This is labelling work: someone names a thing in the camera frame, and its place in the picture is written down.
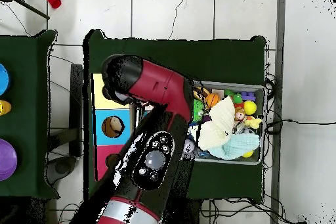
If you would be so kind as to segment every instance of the gray bin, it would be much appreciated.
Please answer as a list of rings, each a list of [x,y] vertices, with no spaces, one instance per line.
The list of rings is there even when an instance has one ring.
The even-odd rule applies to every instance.
[[[267,111],[267,93],[266,89],[263,86],[258,85],[244,85],[244,84],[231,84],[231,83],[220,83],[220,82],[208,82],[202,81],[194,81],[196,87],[204,87],[207,90],[211,91],[212,89],[217,90],[226,90],[229,89],[233,92],[254,92],[257,105],[257,111],[253,114],[253,117],[262,119],[261,126],[257,130],[257,134],[260,137],[260,147],[254,151],[253,155],[249,158],[240,157],[236,160],[222,160],[220,158],[216,158],[214,156],[203,157],[200,156],[200,151],[196,149],[190,155],[183,154],[182,158],[190,158],[192,156],[195,158],[196,162],[216,162],[216,163],[227,163],[227,164],[244,164],[244,165],[257,165],[261,162],[263,158],[263,141],[264,141],[264,131],[265,131],[265,119],[266,119],[266,111]]]

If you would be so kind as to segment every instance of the blue bowl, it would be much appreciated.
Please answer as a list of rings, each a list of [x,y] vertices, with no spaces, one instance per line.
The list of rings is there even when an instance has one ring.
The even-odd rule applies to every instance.
[[[0,95],[2,95],[9,87],[9,74],[6,68],[0,64]]]

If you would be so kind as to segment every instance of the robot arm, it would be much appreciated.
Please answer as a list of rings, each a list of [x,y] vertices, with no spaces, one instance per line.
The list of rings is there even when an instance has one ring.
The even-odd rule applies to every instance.
[[[158,224],[192,119],[192,83],[172,70],[125,55],[106,59],[102,77],[111,99],[119,103],[129,103],[129,98],[150,101],[156,107],[139,123],[119,153],[123,160],[132,142],[141,135],[117,188],[110,168],[98,190],[82,206],[91,209],[96,220],[105,207],[96,224]],[[81,209],[85,210],[82,206],[71,223],[76,222]]]

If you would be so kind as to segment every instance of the dark green tablecloth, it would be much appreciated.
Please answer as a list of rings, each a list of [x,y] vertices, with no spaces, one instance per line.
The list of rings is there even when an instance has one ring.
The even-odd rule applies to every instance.
[[[89,44],[89,73],[101,73],[103,60],[112,54],[138,55],[171,68],[193,80],[264,85],[263,37],[251,41],[216,39],[211,41],[151,41],[143,39],[107,39],[100,30],[90,32],[84,41]],[[90,145],[92,140],[92,108],[89,97]],[[89,151],[89,190],[93,178],[93,149]],[[262,170],[256,166],[196,162],[188,189],[188,197],[249,197],[262,199]]]
[[[0,181],[0,196],[54,198],[57,192],[44,178],[47,152],[49,47],[56,32],[42,31],[35,37],[0,35],[0,63],[9,71],[11,85],[0,99],[12,110],[0,116],[0,138],[16,150],[18,166]]]

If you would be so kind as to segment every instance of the yellow panel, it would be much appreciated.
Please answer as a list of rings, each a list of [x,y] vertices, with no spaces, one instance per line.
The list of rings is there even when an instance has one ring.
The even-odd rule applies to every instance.
[[[115,101],[105,99],[102,94],[102,88],[104,82],[102,80],[102,74],[93,74],[93,91],[94,91],[94,107],[96,109],[128,109],[129,104],[121,105]]]

